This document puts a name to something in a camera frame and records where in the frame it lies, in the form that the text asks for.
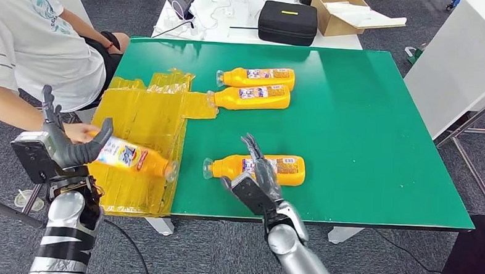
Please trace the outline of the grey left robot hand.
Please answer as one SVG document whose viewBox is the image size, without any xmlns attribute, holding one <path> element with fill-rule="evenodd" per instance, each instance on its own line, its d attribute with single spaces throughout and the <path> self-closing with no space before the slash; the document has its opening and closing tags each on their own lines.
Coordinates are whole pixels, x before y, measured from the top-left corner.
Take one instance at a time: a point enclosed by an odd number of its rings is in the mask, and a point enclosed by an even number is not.
<svg viewBox="0 0 485 274">
<path fill-rule="evenodd" d="M 95 161 L 106 142 L 112 136 L 113 120 L 109 117 L 105 118 L 100 131 L 90 142 L 73 144 L 65 134 L 64 126 L 59 118 L 61 106 L 53 105 L 55 97 L 52 95 L 52 86 L 44 85 L 42 93 L 44 123 L 41 129 L 49 133 L 52 141 L 55 152 L 51 159 L 64 169 L 86 165 Z"/>
</svg>

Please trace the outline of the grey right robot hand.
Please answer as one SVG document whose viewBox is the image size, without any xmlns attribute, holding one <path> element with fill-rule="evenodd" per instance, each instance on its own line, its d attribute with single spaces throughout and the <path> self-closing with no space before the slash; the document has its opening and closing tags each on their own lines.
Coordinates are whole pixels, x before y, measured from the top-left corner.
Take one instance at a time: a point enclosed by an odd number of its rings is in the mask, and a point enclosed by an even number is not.
<svg viewBox="0 0 485 274">
<path fill-rule="evenodd" d="M 283 200 L 281 186 L 277 182 L 276 173 L 271 163 L 265 158 L 258 143 L 250 133 L 241 137 L 241 141 L 247 146 L 251 159 L 254 163 L 255 180 L 260 189 L 274 202 Z"/>
</svg>

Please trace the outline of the person's right hand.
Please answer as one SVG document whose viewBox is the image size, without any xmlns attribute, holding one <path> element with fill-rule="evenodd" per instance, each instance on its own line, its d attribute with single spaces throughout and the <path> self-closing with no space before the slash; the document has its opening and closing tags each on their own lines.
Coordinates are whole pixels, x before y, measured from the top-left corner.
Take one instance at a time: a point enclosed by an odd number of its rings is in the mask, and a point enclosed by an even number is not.
<svg viewBox="0 0 485 274">
<path fill-rule="evenodd" d="M 65 134 L 73 143 L 87 143 L 93 139 L 100 129 L 94 125 L 85 123 L 64 124 Z"/>
</svg>

